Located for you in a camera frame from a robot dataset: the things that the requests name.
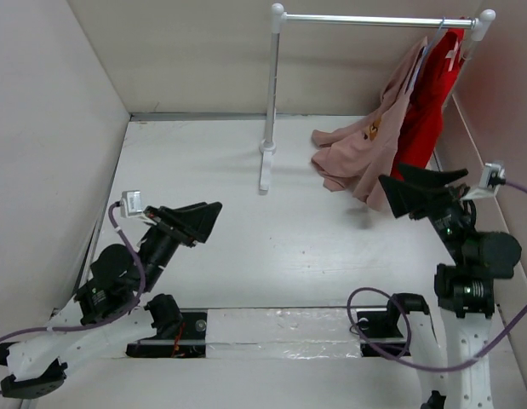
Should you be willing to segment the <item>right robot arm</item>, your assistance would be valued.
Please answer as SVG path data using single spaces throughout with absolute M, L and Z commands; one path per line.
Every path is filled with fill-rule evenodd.
M 461 182 L 465 169 L 434 171 L 399 164 L 398 173 L 379 178 L 393 215 L 427 219 L 453 261 L 440 263 L 433 281 L 447 363 L 439 362 L 438 342 L 427 327 L 429 312 L 421 296 L 397 295 L 407 307 L 388 309 L 384 325 L 394 335 L 408 332 L 422 407 L 491 408 L 488 354 L 494 347 L 489 340 L 494 283 L 513 277 L 522 248 L 509 233 L 479 232 L 475 201 L 496 195 L 506 182 L 504 167 L 486 164 L 475 188 Z

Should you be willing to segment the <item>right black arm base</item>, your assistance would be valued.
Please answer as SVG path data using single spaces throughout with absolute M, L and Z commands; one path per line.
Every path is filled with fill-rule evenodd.
M 360 351 L 364 358 L 382 357 L 373 345 L 394 358 L 410 357 L 414 351 L 413 313 L 422 313 L 431 319 L 430 309 L 422 295 L 394 293 L 384 306 L 352 306 L 353 296 L 347 303 L 347 315 L 351 321 L 350 332 L 359 337 Z

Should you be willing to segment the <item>light blue wire hanger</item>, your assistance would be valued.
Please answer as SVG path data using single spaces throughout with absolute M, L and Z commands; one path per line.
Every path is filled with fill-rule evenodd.
M 421 69 L 422 69 L 422 66 L 424 65 L 426 59 L 427 59 L 427 56 L 428 56 L 428 53 L 431 51 L 431 49 L 433 48 L 434 44 L 436 43 L 437 39 L 438 39 L 438 36 L 440 34 L 440 32 L 443 30 L 444 28 L 444 22 L 445 22 L 445 18 L 443 18 L 437 28 L 437 31 L 434 33 L 433 37 L 426 43 L 426 45 L 421 49 L 421 52 L 420 52 L 420 55 L 417 59 L 417 62 L 415 64 L 415 68 L 413 70 L 413 72 L 411 73 L 411 77 L 410 77 L 410 80 L 409 80 L 409 84 L 408 84 L 408 91 L 412 91 L 415 87 L 415 84 L 416 84 L 416 81 L 417 81 L 417 78 L 421 72 Z

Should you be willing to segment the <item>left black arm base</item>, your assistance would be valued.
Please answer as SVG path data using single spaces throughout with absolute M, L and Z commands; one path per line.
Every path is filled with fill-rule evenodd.
M 141 359 L 201 359 L 206 357 L 207 309 L 180 309 L 171 295 L 155 296 L 144 309 L 156 334 L 129 343 L 126 355 Z

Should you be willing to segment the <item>pink printed t shirt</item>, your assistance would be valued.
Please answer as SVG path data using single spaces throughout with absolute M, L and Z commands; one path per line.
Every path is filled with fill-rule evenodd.
M 333 132 L 314 130 L 311 163 L 331 192 L 350 191 L 372 210 L 387 207 L 379 176 L 390 175 L 414 83 L 428 40 L 407 52 L 380 93 L 380 105 L 359 121 Z

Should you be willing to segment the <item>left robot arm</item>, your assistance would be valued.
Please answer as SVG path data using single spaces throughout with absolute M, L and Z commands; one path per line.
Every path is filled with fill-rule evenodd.
M 108 245 L 91 263 L 91 279 L 46 325 L 0 337 L 0 366 L 9 371 L 0 382 L 3 398 L 48 395 L 79 365 L 109 349 L 146 337 L 182 338 L 185 319 L 173 296 L 157 294 L 148 302 L 141 298 L 153 290 L 179 247 L 193 248 L 208 240 L 222 204 L 135 210 L 147 226 L 137 247 L 117 222 L 117 209 L 127 212 L 127 201 L 116 201 L 107 211 L 121 241 Z

